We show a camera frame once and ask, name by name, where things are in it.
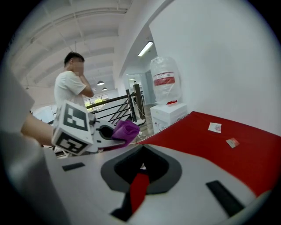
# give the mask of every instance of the floor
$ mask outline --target floor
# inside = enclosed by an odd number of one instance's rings
[[[154,104],[144,105],[144,114],[145,114],[146,122],[140,125],[140,131],[142,132],[142,136],[139,135],[139,137],[136,137],[132,141],[132,143],[139,143],[142,141],[142,139],[146,139],[154,135],[151,114],[150,114],[150,108],[153,106],[155,105]],[[140,114],[136,104],[134,104],[134,111],[136,113],[137,120],[139,120]]]

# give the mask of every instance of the red surface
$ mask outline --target red surface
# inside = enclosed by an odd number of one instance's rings
[[[221,133],[209,131],[221,123]],[[231,148],[226,140],[240,145]],[[281,137],[199,112],[142,141],[206,158],[244,182],[257,196],[272,189],[281,171]]]
[[[149,177],[146,174],[137,174],[130,186],[130,201],[132,214],[144,201],[146,188],[149,185]]]

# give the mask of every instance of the purple cloth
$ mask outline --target purple cloth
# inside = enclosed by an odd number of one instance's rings
[[[139,132],[140,128],[138,125],[128,120],[119,120],[113,131],[112,139],[122,139],[126,141],[125,144],[119,146],[122,148],[129,145]]]

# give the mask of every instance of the white t-shirt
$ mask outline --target white t-shirt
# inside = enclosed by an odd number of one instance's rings
[[[64,100],[85,106],[81,91],[86,87],[80,78],[72,71],[65,71],[58,75],[54,85],[54,99],[59,108]]]

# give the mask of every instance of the fluorescent light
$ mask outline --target fluorescent light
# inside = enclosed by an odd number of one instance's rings
[[[97,83],[97,86],[100,86],[100,85],[103,85],[103,84],[104,84],[104,82],[100,80],[100,81]]]
[[[143,50],[141,50],[141,52],[139,53],[139,56],[143,56],[144,53],[146,53],[150,47],[153,45],[152,41],[149,41],[146,46],[143,48]]]

